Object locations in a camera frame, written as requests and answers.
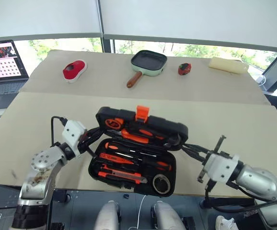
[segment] laptop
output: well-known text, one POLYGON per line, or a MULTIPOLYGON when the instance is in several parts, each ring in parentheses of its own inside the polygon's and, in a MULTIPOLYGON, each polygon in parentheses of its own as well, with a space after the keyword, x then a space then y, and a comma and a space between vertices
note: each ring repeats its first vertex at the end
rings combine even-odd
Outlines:
POLYGON ((0 41, 0 109, 9 106, 28 79, 14 42, 0 41))

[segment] beige tabletop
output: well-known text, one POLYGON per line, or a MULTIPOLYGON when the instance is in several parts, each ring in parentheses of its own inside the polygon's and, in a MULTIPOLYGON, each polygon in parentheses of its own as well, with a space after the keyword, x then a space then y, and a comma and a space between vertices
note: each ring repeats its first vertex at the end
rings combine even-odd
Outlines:
MULTIPOLYGON (((238 154, 243 162, 268 169, 277 176, 277 111, 272 106, 21 92, 0 118, 0 184, 22 185, 30 170, 32 155, 50 146, 51 116, 79 120, 87 128, 93 128, 98 124, 95 114, 100 107, 135 111, 138 104, 149 106, 150 115, 187 125, 187 143, 213 149, 224 134, 227 139, 221 150, 238 154)), ((62 140, 61 126, 58 122, 55 125, 56 141, 62 140)), ((172 153, 177 161, 175 193, 203 196, 205 184, 196 181, 202 169, 200 162, 182 151, 172 153)), ((61 170, 57 187, 118 190, 89 176, 90 159, 85 153, 71 160, 61 170)), ((211 194, 242 196, 219 183, 211 194)))
POLYGON ((32 73, 22 92, 46 92, 103 97, 160 99, 177 101, 267 104, 263 92, 252 77, 208 67, 208 58, 168 57, 164 71, 143 76, 131 89, 127 81, 135 74, 133 55, 52 50, 32 73), (77 82, 68 84, 62 70, 82 59, 88 68, 77 82), (178 66, 192 64, 191 72, 180 76, 178 66))

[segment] laptop keyboard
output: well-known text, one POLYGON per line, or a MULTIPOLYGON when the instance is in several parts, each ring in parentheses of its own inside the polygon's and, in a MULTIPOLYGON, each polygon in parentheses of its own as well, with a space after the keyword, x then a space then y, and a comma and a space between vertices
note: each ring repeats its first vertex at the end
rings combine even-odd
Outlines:
POLYGON ((0 84, 0 95, 17 93, 24 84, 24 81, 0 84))

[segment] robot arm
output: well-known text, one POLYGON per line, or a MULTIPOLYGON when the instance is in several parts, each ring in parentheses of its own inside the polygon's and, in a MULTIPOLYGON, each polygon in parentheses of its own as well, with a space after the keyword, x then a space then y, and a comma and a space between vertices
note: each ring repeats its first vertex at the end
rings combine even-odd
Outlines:
POLYGON ((81 122, 67 121, 64 118, 63 121, 62 136, 65 142, 62 144, 57 142, 32 158, 31 169, 20 192, 11 230, 46 229, 48 209, 58 172, 67 164, 67 161, 89 150, 89 144, 95 141, 81 122))
MULTIPOLYGON (((245 188, 247 192, 243 189, 241 191, 254 198, 258 205, 268 201, 276 202, 277 177, 267 170, 244 164, 239 156, 231 157, 223 151, 218 153, 224 139, 221 136, 215 149, 211 151, 197 145, 185 144, 182 147, 189 156, 201 161, 204 166, 197 180, 202 183, 205 174, 210 178, 206 186, 206 198, 215 184, 222 182, 235 189, 245 188), (200 156, 200 152, 205 153, 206 157, 200 156)), ((258 212, 265 226, 269 229, 277 227, 277 205, 259 208, 258 212)))

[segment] window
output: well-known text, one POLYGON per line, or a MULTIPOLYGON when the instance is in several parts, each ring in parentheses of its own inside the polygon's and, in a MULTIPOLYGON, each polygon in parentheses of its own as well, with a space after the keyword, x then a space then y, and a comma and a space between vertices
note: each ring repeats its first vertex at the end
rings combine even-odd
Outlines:
POLYGON ((100 38, 26 40, 15 45, 29 76, 51 49, 102 52, 100 38))
POLYGON ((249 65, 248 72, 254 79, 258 78, 277 57, 277 52, 254 49, 115 40, 115 52, 118 54, 135 54, 142 49, 152 50, 172 57, 211 58, 216 56, 226 59, 238 59, 249 65))

